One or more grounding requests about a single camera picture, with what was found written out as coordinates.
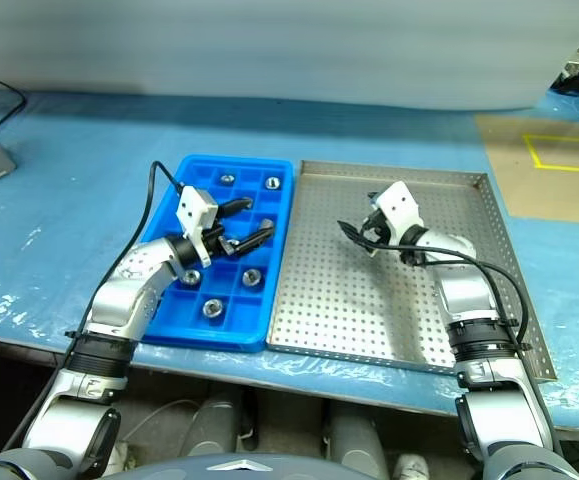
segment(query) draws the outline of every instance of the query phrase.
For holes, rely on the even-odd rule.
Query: blue plastic tray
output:
[[[235,176],[231,186],[220,182],[223,174]],[[279,160],[259,158],[191,155],[186,157],[176,179],[209,191],[218,204],[239,197],[254,199],[253,208],[222,220],[225,237],[241,239],[259,228],[263,219],[276,226],[273,238],[240,259],[216,258],[206,269],[200,264],[200,287],[192,289],[180,282],[163,294],[160,307],[143,338],[156,344],[185,345],[218,350],[256,352],[265,347],[273,298],[280,272],[282,250],[289,223],[293,195],[293,165]],[[279,190],[268,190],[265,180],[278,177]],[[143,241],[171,233],[180,233],[176,218],[178,197],[170,187],[147,227]],[[259,290],[242,285],[242,275],[249,268],[262,272],[264,284]],[[218,319],[208,319],[202,306],[211,299],[222,300],[225,312]]]

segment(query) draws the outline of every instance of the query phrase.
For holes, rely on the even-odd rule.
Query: white shoe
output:
[[[429,480],[429,467],[424,457],[403,453],[393,471],[394,480]]]

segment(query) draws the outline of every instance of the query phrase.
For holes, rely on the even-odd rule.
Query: table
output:
[[[579,120],[549,93],[514,115]],[[0,128],[18,169],[0,180],[0,341],[64,351],[94,287],[133,231],[153,160],[190,153],[319,159],[492,175],[468,112],[254,99],[33,93]],[[164,191],[160,180],[156,198]],[[496,195],[502,202],[497,187]],[[579,429],[579,224],[503,215],[558,382],[557,426]],[[136,365],[413,411],[454,414],[447,375],[264,351],[141,345]]]

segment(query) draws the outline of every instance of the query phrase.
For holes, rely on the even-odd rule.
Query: stainless steel tray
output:
[[[429,272],[396,254],[374,258],[352,244],[336,220],[360,225],[367,193],[404,180],[425,225],[469,238],[478,258],[506,268],[526,291],[486,174],[303,162],[271,325],[269,348],[357,362],[451,373],[454,363]],[[520,308],[496,276],[510,313]],[[525,341],[539,379],[556,374],[533,306]]]

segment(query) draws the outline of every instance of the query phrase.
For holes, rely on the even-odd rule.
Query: floor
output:
[[[46,366],[0,356],[0,447],[49,374],[50,369]],[[126,395],[117,404],[122,414],[119,438],[168,402],[189,399],[199,404],[223,387],[202,379],[138,369],[131,372],[129,385]],[[256,452],[321,456],[325,400],[264,389],[256,389],[255,393],[259,405]],[[15,404],[10,404],[12,397],[18,399]],[[390,469],[399,453],[415,452],[427,459],[432,479],[479,478],[477,465],[461,450],[454,418],[368,408],[376,422]],[[190,404],[177,404],[145,422],[128,439],[130,456],[135,463],[140,465],[177,457],[194,411],[195,407]],[[565,453],[569,460],[579,457],[569,442],[565,442]]]

